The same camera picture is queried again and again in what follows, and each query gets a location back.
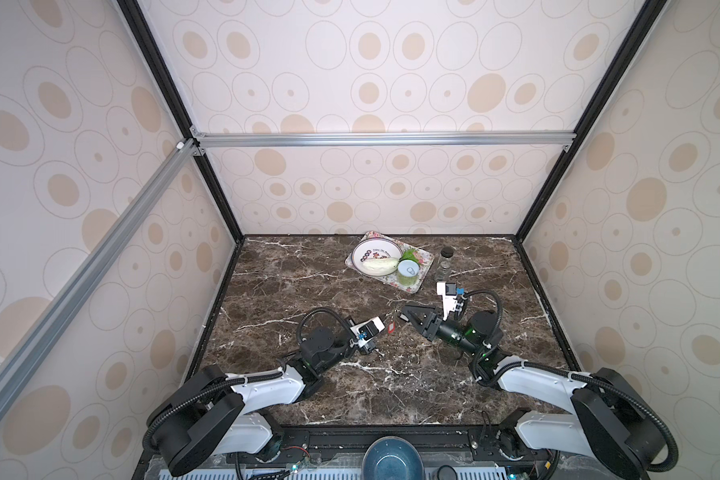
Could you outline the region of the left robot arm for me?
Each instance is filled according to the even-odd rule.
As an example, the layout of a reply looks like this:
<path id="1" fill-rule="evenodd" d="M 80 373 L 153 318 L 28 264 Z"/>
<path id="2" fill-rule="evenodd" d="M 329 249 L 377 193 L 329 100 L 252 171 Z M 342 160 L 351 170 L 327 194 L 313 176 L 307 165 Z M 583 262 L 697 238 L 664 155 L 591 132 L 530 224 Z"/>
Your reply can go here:
<path id="1" fill-rule="evenodd" d="M 329 369 L 355 353 L 369 354 L 385 329 L 380 316 L 356 323 L 331 308 L 314 308 L 296 327 L 297 350 L 277 368 L 234 374 L 209 365 L 189 378 L 150 414 L 142 447 L 161 456 L 174 477 L 214 455 L 273 457 L 282 435 L 265 409 L 310 398 Z"/>

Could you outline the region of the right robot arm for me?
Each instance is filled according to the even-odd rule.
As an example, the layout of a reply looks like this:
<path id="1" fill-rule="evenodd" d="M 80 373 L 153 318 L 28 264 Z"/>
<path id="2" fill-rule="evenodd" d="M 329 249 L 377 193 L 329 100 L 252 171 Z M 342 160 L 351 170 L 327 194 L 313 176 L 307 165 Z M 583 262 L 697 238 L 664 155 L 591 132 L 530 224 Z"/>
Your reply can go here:
<path id="1" fill-rule="evenodd" d="M 669 472 L 680 460 L 668 424 L 617 371 L 567 371 L 504 351 L 501 298 L 483 290 L 493 308 L 466 313 L 474 292 L 440 283 L 440 308 L 406 304 L 400 317 L 425 339 L 436 339 L 468 355 L 476 384 L 533 397 L 559 408 L 545 414 L 518 408 L 493 434 L 499 454 L 520 461 L 532 451 L 578 454 L 600 462 L 621 479 L 646 479 Z"/>

